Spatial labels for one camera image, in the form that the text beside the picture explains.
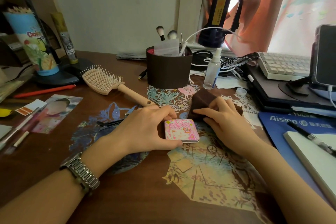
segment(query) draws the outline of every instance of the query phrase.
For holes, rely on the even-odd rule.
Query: brown cloth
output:
[[[192,102],[191,102],[191,107],[190,111],[188,114],[187,119],[191,120],[203,120],[205,115],[193,113],[194,109],[200,109],[200,108],[207,108],[209,107],[210,103],[216,99],[216,96],[211,94],[209,91],[206,89],[202,88],[200,89],[195,95],[192,96]],[[237,112],[242,115],[243,114],[243,109],[237,105],[234,105],[236,107]]]

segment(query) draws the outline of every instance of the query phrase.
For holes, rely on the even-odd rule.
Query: smartphone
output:
[[[166,120],[167,140],[181,140],[184,143],[197,143],[200,140],[193,120]]]
[[[310,71],[312,83],[336,86],[336,25],[316,28]]]

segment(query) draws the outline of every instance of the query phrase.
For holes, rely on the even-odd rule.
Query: right hand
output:
[[[239,115],[231,100],[217,97],[208,108],[195,109],[193,112],[206,115],[204,121],[210,125],[217,137],[225,146],[243,157],[256,144],[264,143],[245,118]]]

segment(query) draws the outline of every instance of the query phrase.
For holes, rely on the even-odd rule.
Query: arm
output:
[[[156,149],[169,150],[182,141],[160,138],[157,125],[162,119],[176,118],[165,106],[140,108],[125,119],[112,133],[99,138],[81,157],[96,177],[130,153]],[[84,193],[68,170],[56,171],[0,209],[0,223],[66,223]]]
[[[219,97],[209,108],[194,112],[208,116],[204,121],[218,138],[257,169],[288,223],[335,223],[336,212],[301,179],[274,147],[254,133],[232,101]]]

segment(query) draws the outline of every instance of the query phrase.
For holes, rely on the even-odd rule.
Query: curtain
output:
[[[237,5],[230,4],[224,28],[230,28]],[[240,26],[225,42],[237,56],[251,52],[310,55],[320,24],[335,24],[336,0],[243,0]]]

